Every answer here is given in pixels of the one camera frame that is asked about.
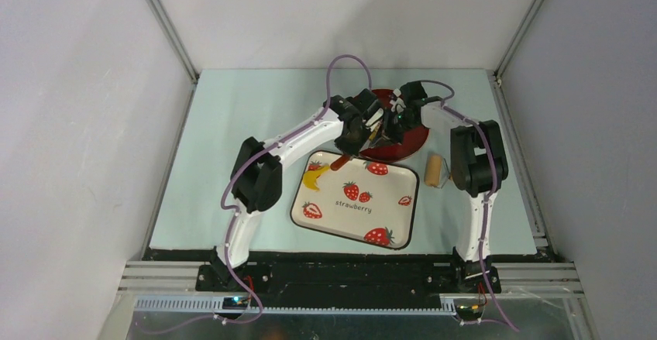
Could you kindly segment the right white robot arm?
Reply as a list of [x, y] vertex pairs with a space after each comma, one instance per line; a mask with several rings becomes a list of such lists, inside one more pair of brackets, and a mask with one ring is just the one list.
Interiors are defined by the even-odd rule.
[[496, 121], [470, 118], [450, 107], [447, 98], [428, 96], [424, 85], [423, 80], [408, 82], [390, 94], [374, 142], [400, 145], [420, 126], [449, 129], [452, 182], [470, 197], [470, 219], [454, 248], [450, 280], [457, 290], [470, 292], [490, 275], [490, 219], [509, 171], [504, 141]]

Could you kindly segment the white strawberry print tray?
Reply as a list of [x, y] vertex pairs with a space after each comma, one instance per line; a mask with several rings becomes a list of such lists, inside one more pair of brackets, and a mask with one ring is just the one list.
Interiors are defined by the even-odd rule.
[[[338, 158], [318, 150], [305, 171], [330, 166]], [[322, 174], [318, 186], [320, 191], [312, 191], [300, 180], [290, 211], [296, 226], [391, 250], [410, 243], [419, 189], [412, 169], [353, 159]]]

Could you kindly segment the orange handled metal scraper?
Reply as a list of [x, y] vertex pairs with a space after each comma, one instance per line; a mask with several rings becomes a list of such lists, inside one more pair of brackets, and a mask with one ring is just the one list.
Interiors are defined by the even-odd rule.
[[372, 128], [366, 126], [354, 126], [344, 131], [337, 139], [333, 141], [336, 149], [341, 153], [340, 157], [334, 160], [329, 168], [332, 171], [340, 170], [352, 158], [372, 146], [372, 141], [380, 131], [380, 124]]

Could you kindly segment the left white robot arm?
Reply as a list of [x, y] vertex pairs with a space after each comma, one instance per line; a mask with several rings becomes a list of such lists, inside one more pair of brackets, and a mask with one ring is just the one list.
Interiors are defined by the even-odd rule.
[[223, 262], [215, 271], [219, 285], [230, 291], [243, 285], [245, 270], [241, 265], [248, 260], [249, 245], [263, 213], [282, 195], [284, 171], [329, 141], [341, 153], [331, 167], [339, 169], [368, 147], [383, 115], [378, 97], [364, 89], [354, 97], [329, 98], [316, 114], [290, 132], [264, 142], [253, 137], [243, 142], [220, 200], [221, 208], [230, 211], [232, 217], [218, 248]]

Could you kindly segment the yellow dough scrap strip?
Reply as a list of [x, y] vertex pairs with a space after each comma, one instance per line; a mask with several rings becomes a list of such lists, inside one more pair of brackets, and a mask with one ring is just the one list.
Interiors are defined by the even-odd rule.
[[330, 170], [331, 168], [329, 165], [320, 166], [314, 170], [307, 170], [302, 175], [301, 183], [307, 189], [310, 189], [312, 191], [320, 191], [320, 188], [318, 186], [318, 179], [322, 174]]

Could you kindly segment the round red lacquer tray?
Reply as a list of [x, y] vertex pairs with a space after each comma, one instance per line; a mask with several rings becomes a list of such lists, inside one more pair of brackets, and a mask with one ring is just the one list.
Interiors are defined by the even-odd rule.
[[[373, 93], [379, 98], [383, 108], [384, 99], [387, 94], [386, 90], [391, 89], [374, 89]], [[402, 144], [384, 146], [380, 144], [380, 131], [372, 141], [372, 146], [362, 151], [359, 156], [368, 160], [375, 160], [384, 163], [394, 163], [412, 156], [422, 148], [429, 134], [429, 129], [421, 124], [419, 127], [408, 131], [404, 135]]]

